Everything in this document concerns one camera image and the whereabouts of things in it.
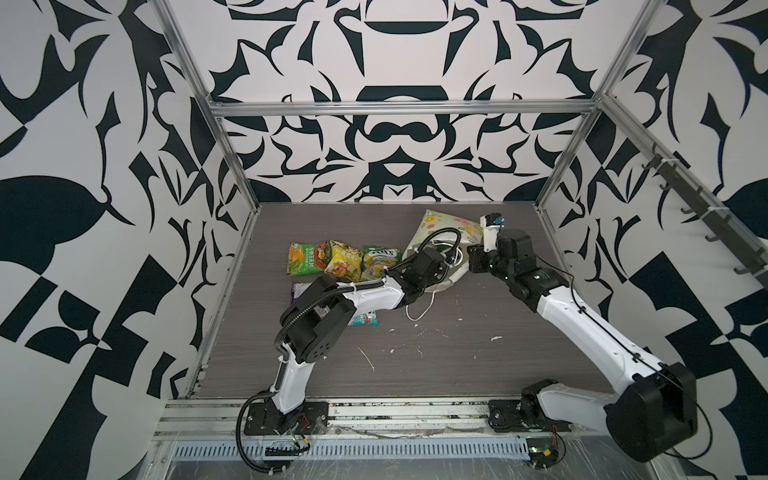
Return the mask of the floral paper gift bag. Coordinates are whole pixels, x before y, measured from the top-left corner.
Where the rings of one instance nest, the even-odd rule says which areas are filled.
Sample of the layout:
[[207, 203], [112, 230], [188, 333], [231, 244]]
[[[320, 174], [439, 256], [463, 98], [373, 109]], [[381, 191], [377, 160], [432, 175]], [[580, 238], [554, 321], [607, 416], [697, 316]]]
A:
[[405, 315], [411, 322], [421, 320], [432, 307], [435, 295], [455, 286], [469, 272], [468, 248], [483, 242], [483, 231], [477, 222], [427, 209], [403, 254], [403, 258], [415, 254], [426, 239], [428, 239], [428, 246], [442, 254], [446, 253], [457, 238], [457, 234], [453, 233], [452, 229], [457, 230], [461, 236], [458, 252], [454, 254], [448, 273], [442, 277], [441, 282], [425, 289], [429, 295], [429, 304], [426, 309], [420, 315], [412, 316], [410, 307], [405, 307]]

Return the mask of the yellow green snack bag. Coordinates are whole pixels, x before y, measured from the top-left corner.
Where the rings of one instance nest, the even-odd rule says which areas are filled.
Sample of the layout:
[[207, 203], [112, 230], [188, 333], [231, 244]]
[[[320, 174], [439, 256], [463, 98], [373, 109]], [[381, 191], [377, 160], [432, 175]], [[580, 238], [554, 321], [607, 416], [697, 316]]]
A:
[[384, 270], [394, 267], [401, 259], [400, 249], [365, 245], [362, 249], [361, 279], [363, 281], [379, 279]]

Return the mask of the teal mint candy bag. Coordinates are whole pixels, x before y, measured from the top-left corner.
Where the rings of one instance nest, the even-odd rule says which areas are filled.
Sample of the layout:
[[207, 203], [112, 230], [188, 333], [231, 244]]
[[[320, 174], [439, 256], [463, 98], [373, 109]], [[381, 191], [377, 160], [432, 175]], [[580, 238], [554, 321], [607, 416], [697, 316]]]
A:
[[377, 326], [378, 325], [378, 319], [375, 312], [365, 312], [362, 314], [358, 314], [353, 316], [349, 322], [349, 326]]

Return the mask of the yellow chips snack bag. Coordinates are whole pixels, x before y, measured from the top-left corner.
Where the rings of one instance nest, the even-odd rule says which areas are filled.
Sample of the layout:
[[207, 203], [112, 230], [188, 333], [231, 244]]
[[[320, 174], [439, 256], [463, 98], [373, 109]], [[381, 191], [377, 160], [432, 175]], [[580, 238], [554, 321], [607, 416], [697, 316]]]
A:
[[324, 272], [338, 279], [357, 282], [361, 278], [362, 251], [346, 243], [330, 240], [330, 255]]

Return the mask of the green red snack bag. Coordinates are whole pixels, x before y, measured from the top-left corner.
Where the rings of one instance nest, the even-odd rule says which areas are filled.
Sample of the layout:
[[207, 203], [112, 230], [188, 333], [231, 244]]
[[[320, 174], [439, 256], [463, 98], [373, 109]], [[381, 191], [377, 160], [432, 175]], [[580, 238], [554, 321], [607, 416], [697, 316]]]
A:
[[286, 273], [289, 276], [320, 273], [327, 268], [329, 252], [327, 242], [318, 244], [293, 242], [289, 247]]

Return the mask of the purple snack bag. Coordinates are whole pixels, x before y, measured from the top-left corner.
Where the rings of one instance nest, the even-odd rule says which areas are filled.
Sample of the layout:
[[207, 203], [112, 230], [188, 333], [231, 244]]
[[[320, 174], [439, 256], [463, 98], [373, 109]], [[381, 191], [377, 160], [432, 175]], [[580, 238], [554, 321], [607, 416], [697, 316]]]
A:
[[311, 282], [293, 282], [291, 285], [291, 304], [295, 304], [299, 297], [311, 286]]

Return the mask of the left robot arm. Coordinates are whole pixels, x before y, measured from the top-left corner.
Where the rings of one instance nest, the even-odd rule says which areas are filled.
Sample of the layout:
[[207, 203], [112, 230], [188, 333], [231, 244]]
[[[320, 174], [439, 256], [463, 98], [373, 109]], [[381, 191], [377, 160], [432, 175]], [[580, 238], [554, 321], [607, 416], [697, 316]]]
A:
[[377, 280], [338, 283], [326, 274], [314, 280], [281, 317], [274, 341], [281, 366], [270, 388], [271, 404], [282, 415], [299, 409], [314, 363], [327, 355], [353, 317], [404, 308], [447, 271], [444, 255], [425, 247]]

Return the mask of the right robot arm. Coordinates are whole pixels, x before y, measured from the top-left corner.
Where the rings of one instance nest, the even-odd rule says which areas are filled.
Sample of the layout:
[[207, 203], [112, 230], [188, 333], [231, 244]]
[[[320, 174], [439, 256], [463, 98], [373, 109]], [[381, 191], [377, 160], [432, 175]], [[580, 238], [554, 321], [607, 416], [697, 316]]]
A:
[[630, 458], [647, 462], [698, 432], [696, 378], [623, 335], [587, 306], [562, 271], [539, 259], [529, 235], [487, 226], [468, 250], [469, 269], [501, 280], [513, 297], [560, 330], [609, 382], [609, 394], [539, 381], [521, 392], [528, 425], [568, 422], [609, 435]]

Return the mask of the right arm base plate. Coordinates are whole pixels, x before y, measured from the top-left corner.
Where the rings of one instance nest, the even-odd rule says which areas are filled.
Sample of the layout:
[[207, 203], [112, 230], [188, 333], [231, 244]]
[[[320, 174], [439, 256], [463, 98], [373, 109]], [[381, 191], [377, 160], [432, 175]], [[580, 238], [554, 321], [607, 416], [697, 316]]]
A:
[[490, 400], [488, 410], [488, 425], [496, 433], [572, 430], [568, 422], [546, 418], [528, 398]]

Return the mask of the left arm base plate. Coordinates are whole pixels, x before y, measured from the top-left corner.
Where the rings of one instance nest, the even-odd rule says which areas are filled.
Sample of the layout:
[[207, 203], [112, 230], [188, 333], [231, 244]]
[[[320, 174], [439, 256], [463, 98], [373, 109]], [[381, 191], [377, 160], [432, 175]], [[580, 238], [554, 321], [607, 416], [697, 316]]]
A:
[[310, 434], [327, 426], [329, 404], [304, 402], [288, 413], [282, 413], [272, 400], [253, 403], [245, 415], [246, 436]]

